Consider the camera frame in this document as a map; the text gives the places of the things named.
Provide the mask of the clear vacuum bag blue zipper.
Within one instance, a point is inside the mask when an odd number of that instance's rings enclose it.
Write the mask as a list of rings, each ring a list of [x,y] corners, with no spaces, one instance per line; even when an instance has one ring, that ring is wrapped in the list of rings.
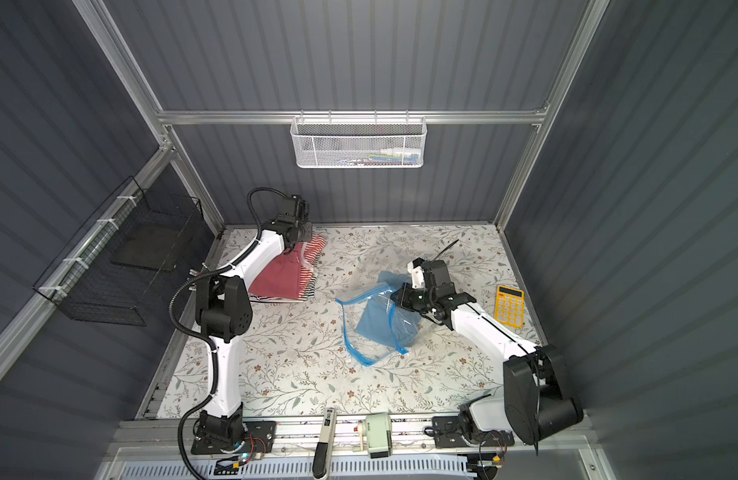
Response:
[[[424,320],[439,323],[432,314],[404,309],[393,300],[397,291],[412,287],[407,264],[413,259],[399,244],[375,246],[360,257],[350,287],[335,295],[345,347],[363,366],[408,353]]]

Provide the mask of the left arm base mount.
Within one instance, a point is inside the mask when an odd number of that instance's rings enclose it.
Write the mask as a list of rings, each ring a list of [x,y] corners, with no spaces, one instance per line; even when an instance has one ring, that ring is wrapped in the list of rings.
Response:
[[[254,455],[272,452],[277,423],[247,421],[240,414],[216,417],[202,412],[193,428],[193,455]]]

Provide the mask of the red white striped tank top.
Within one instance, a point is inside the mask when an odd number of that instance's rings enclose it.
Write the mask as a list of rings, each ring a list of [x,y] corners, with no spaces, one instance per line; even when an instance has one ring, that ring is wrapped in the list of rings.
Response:
[[[326,239],[315,234],[311,242],[305,242],[298,244],[292,253],[295,253],[301,259],[300,267],[300,284],[302,288],[302,296],[297,300],[287,300],[283,298],[268,298],[268,297],[257,297],[250,293],[251,296],[257,300],[277,302],[277,301],[304,301],[311,298],[315,291],[315,277],[316,267],[315,263],[319,256],[323,253],[324,248],[327,245]]]

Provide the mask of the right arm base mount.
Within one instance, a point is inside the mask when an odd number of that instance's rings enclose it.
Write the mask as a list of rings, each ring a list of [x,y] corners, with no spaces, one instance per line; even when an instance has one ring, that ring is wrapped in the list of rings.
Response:
[[[478,430],[465,415],[434,416],[432,424],[423,430],[434,440],[439,449],[452,448],[497,448],[505,450],[515,445],[513,433],[505,430],[489,432]]]

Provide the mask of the maroon garment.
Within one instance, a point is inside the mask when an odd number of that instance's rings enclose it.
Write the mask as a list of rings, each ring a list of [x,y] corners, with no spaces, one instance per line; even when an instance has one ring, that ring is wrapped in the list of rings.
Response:
[[[274,258],[256,277],[249,291],[257,297],[297,300],[302,296],[301,259],[295,254]]]

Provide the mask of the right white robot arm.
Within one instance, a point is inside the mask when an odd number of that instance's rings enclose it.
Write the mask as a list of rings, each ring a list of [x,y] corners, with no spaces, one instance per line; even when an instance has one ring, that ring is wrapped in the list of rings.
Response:
[[[417,258],[408,271],[411,280],[392,294],[397,307],[431,318],[502,362],[501,392],[460,408],[460,429],[467,441],[506,432],[538,448],[542,440],[582,422],[583,406],[560,349],[520,337],[475,297],[457,291],[445,261]]]

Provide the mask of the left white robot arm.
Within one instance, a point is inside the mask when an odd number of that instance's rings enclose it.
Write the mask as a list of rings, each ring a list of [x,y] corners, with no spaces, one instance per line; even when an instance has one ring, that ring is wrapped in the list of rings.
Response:
[[[265,222],[253,206],[254,196],[263,192],[282,199],[278,213]],[[309,204],[299,195],[258,187],[247,195],[247,206],[256,225],[250,243],[217,269],[187,280],[168,307],[175,328],[203,342],[209,359],[207,397],[184,416],[197,414],[195,437],[222,450],[238,448],[246,437],[235,356],[240,351],[240,337],[253,320],[248,287],[276,257],[293,251],[310,234]],[[177,299],[191,287],[195,289],[198,330],[182,325],[175,315]]]

